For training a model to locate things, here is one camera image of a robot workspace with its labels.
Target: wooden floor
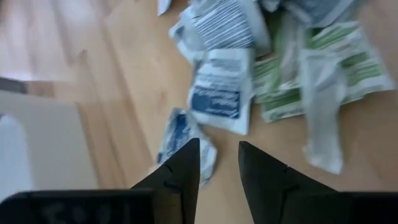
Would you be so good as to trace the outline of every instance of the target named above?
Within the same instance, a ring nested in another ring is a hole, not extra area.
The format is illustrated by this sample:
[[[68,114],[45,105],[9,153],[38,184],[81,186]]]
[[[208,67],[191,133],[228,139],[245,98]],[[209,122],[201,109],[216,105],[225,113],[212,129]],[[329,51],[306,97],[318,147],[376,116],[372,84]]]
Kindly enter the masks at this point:
[[[0,75],[29,81],[30,94],[77,102],[103,188],[126,188],[154,164],[173,107],[185,108],[191,67],[168,38],[185,0],[157,17],[155,0],[3,1]],[[396,0],[371,1],[361,14],[369,38],[398,79]],[[201,189],[198,223],[252,223],[238,169],[238,142],[338,190],[398,190],[398,100],[377,93],[344,106],[344,172],[305,162],[303,117],[266,124],[254,107],[249,136],[205,127],[219,152]]]

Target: torn paper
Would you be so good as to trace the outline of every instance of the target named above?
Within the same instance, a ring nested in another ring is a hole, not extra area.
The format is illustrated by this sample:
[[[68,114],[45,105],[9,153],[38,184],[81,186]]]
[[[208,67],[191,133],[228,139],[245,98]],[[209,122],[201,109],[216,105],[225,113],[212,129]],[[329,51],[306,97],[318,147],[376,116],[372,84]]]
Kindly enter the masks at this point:
[[[157,163],[164,163],[192,138],[199,138],[200,141],[200,185],[203,186],[213,175],[217,151],[189,111],[173,109],[167,122]]]

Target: blue and white wrapper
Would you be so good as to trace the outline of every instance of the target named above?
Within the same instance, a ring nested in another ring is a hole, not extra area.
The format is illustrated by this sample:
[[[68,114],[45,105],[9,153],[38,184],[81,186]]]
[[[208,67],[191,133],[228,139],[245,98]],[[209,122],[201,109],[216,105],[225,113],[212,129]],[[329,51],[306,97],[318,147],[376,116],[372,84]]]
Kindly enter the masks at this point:
[[[200,186],[203,186],[213,175],[217,151],[189,111],[173,109],[157,156],[157,163],[164,163],[192,138],[200,140]]]
[[[188,108],[198,123],[248,134],[253,64],[253,49],[211,50],[195,62]]]

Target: barcode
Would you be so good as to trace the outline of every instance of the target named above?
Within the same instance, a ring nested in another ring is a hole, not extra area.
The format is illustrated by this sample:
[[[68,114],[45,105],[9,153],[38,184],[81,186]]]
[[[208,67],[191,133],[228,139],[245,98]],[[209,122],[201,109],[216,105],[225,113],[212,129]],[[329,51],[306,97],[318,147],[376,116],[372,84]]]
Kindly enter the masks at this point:
[[[207,50],[254,46],[246,15],[235,0],[221,0],[195,27]]]

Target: trash pile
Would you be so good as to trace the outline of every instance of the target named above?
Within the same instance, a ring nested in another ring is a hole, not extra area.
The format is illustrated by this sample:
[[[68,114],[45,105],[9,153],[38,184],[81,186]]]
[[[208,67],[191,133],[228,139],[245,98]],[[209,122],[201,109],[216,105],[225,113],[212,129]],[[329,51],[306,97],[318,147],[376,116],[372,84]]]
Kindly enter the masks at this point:
[[[199,124],[242,135],[249,131],[252,102],[267,123],[304,114],[307,160],[341,173],[340,106],[395,89],[377,50],[352,20],[359,4],[191,0],[169,30],[193,67],[186,113]]]

